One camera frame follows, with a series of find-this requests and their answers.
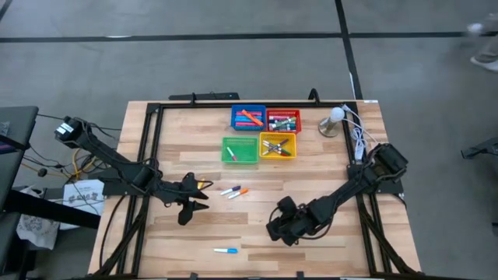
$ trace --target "green bin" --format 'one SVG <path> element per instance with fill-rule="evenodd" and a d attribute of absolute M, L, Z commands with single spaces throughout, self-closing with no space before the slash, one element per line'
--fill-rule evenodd
<path fill-rule="evenodd" d="M 227 147 L 232 150 L 237 161 L 232 159 Z M 258 139 L 255 137 L 224 137 L 221 147 L 221 161 L 235 164 L 258 163 Z"/>

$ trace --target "person's foot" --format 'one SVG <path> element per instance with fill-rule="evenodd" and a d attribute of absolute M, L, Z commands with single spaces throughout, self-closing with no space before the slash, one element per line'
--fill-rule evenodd
<path fill-rule="evenodd" d="M 484 62 L 477 61 L 477 59 L 475 59 L 474 57 L 472 57 L 470 59 L 470 62 L 472 64 L 474 64 L 474 65 L 481 66 L 481 67 L 483 67 L 486 70 L 490 70 L 490 71 L 493 71 L 493 72 L 498 72 L 498 60 L 490 62 L 490 63 L 484 63 Z"/>

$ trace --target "yellow bin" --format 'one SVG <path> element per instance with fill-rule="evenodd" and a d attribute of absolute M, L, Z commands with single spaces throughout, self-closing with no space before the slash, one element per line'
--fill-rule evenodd
<path fill-rule="evenodd" d="M 263 155 L 263 153 L 268 150 L 268 147 L 265 146 L 264 141 L 268 141 L 273 145 L 278 145 L 286 139 L 289 139 L 289 141 L 284 145 L 282 145 L 282 149 L 289 152 L 290 156 L 281 156 L 274 151 L 268 152 L 266 155 Z M 259 156 L 262 159 L 280 159 L 280 160 L 295 159 L 297 156 L 296 146 L 297 146 L 296 135 L 293 133 L 262 132 L 259 134 Z"/>

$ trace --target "black floor stripe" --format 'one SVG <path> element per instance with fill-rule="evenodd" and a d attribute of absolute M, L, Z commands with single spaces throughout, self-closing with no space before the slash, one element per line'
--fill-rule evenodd
<path fill-rule="evenodd" d="M 0 9 L 0 22 L 3 19 L 3 16 L 7 12 L 7 9 L 9 9 L 10 4 L 12 4 L 12 0 L 5 0 L 5 3 L 3 3 L 2 9 Z"/>
<path fill-rule="evenodd" d="M 483 37 L 496 36 L 490 32 Z M 458 38 L 463 32 L 398 32 L 398 33 L 349 33 L 349 39 L 362 38 Z M 267 40 L 267 39 L 331 39 L 342 38 L 342 33 L 234 33 L 234 34 L 181 34 L 181 35 L 138 35 L 127 37 L 0 37 L 0 43 L 84 43 L 84 42 L 147 42 L 147 41 L 183 41 L 183 40 Z"/>
<path fill-rule="evenodd" d="M 482 37 L 493 37 L 498 32 L 488 32 Z M 466 32 L 379 32 L 379 33 L 351 33 L 350 38 L 459 38 L 466 37 Z"/>
<path fill-rule="evenodd" d="M 362 100 L 363 94 L 361 92 L 361 86 L 359 85 L 358 71 L 356 70 L 355 58 L 352 53 L 351 40 L 349 39 L 348 25 L 345 21 L 345 13 L 344 8 L 342 7 L 342 1 L 335 0 L 335 7 L 337 9 L 339 24 L 341 25 L 342 42 L 344 44 L 345 58 L 348 62 L 349 73 L 351 74 L 354 97 L 356 100 Z"/>
<path fill-rule="evenodd" d="M 9 37 L 0 43 L 80 43 L 80 42 L 139 42 L 181 40 L 257 40 L 257 39 L 327 39 L 340 38 L 340 33 L 242 33 L 199 35 L 146 35 L 129 37 Z"/>

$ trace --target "blue marker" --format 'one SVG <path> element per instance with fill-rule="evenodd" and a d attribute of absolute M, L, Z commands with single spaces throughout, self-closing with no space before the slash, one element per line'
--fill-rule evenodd
<path fill-rule="evenodd" d="M 227 254 L 236 254 L 237 253 L 237 249 L 236 248 L 215 249 L 215 252 L 217 252 L 217 253 L 227 253 Z"/>

